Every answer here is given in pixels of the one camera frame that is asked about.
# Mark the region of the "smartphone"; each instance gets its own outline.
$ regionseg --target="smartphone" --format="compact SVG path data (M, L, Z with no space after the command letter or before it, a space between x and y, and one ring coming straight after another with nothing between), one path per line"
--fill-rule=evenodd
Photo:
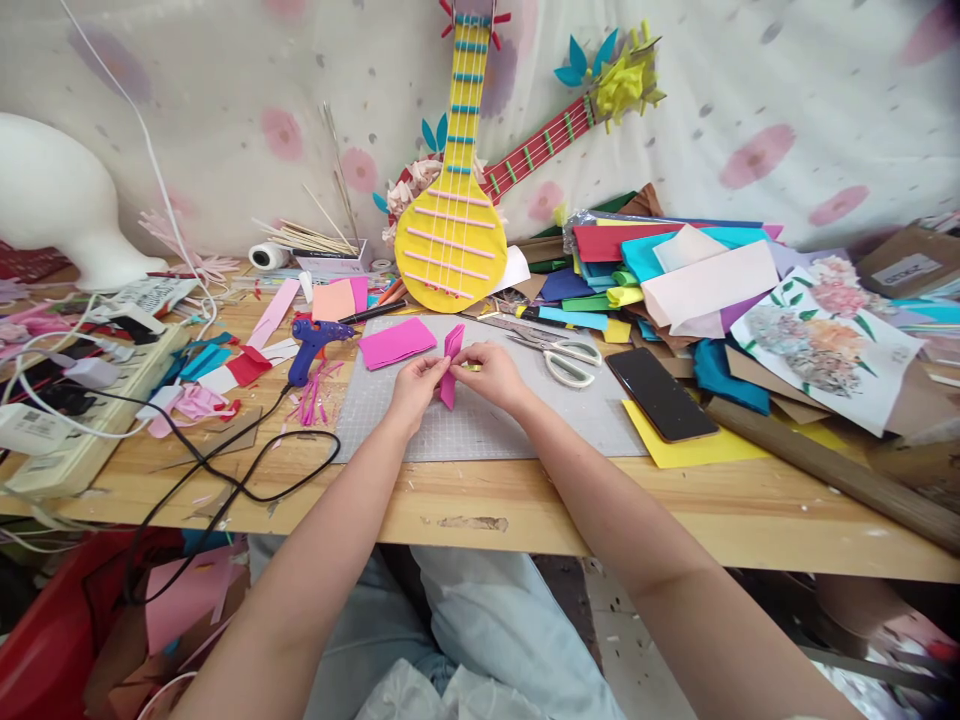
M720 432L720 427L646 348L608 355L607 365L664 442L694 440Z

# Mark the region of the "yellow guitar body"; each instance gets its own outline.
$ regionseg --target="yellow guitar body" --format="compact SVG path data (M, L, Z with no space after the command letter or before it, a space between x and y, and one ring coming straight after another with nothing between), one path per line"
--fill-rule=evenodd
M410 294L436 312L460 312L482 300L507 267L503 224L473 175L491 22L455 16L443 169L397 221L397 268Z

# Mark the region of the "white mannequin head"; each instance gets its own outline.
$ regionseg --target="white mannequin head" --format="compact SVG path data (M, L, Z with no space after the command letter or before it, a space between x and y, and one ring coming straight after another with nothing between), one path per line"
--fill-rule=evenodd
M43 123L0 113L0 239L55 247L80 269L77 287L109 292L167 268L117 226L117 189L83 145Z

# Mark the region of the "white fabric backdrop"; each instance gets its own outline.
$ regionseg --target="white fabric backdrop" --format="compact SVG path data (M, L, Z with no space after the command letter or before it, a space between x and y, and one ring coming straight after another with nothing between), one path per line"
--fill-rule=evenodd
M187 238L220 254L259 239L250 216L342 226L340 131L357 224L379 239L383 193L446 109L451 39L432 0L68 0L149 125ZM673 214L784 223L798 247L845 243L960 205L960 28L937 0L501 0L479 155L499 160L575 91L553 69L570 34L588 59L613 27L664 36L669 97L610 136L595 128L505 197L509 238L545 209L647 181ZM0 109L64 130L117 182L122 226L159 209L139 126L55 0L0 6Z

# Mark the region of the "tape roll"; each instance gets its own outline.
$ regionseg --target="tape roll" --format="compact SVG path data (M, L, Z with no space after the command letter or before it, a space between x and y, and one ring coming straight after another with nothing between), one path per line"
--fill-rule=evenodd
M260 270L276 270L290 262L290 251L282 245L265 242L254 245L247 253L247 258L255 268Z

